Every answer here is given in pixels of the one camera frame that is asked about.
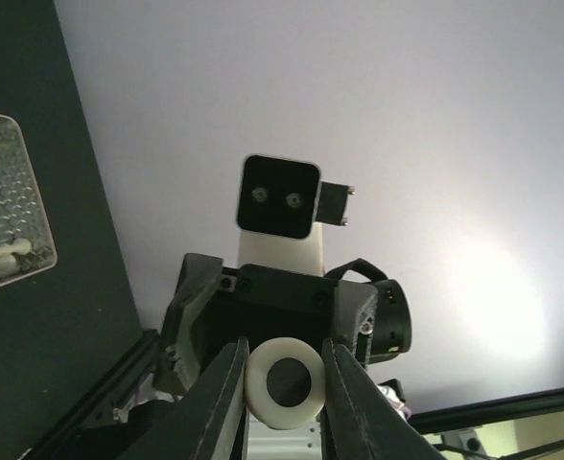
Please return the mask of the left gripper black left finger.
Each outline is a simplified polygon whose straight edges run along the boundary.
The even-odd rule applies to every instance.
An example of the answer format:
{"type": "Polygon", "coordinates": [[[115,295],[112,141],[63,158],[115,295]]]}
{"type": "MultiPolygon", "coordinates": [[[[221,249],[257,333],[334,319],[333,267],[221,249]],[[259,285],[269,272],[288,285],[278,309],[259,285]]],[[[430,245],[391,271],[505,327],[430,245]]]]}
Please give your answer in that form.
{"type": "Polygon", "coordinates": [[[245,459],[244,337],[223,347],[171,413],[132,445],[134,459],[245,459]]]}

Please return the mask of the white chess piece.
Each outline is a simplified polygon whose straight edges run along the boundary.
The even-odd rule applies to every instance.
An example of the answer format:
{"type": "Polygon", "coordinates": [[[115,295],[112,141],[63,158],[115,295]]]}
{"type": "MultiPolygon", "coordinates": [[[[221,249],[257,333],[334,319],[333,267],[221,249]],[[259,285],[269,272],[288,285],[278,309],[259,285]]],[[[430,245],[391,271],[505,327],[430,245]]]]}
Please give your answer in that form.
{"type": "Polygon", "coordinates": [[[264,342],[248,358],[245,398],[249,412],[272,429],[308,425],[325,403],[321,357],[296,338],[264,342]]]}

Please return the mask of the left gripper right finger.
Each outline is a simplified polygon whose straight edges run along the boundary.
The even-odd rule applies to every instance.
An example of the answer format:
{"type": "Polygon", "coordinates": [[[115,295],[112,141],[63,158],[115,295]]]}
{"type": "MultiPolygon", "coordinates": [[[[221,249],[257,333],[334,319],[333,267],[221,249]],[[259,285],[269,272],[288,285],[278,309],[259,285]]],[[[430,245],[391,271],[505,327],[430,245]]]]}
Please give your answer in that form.
{"type": "Polygon", "coordinates": [[[325,339],[321,357],[325,371],[325,406],[320,415],[324,459],[443,457],[393,409],[344,345],[325,339]]]}

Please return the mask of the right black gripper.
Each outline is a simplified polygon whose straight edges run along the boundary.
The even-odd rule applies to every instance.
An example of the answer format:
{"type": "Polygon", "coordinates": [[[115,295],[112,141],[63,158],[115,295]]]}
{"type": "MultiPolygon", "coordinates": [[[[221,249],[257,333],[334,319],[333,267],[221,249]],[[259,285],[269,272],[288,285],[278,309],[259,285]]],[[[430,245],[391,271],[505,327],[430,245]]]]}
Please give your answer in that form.
{"type": "Polygon", "coordinates": [[[323,275],[185,255],[167,308],[153,383],[185,395],[221,349],[239,338],[250,348],[276,337],[316,351],[324,339],[345,345],[363,367],[411,348],[411,314],[400,284],[364,259],[323,275]]]}

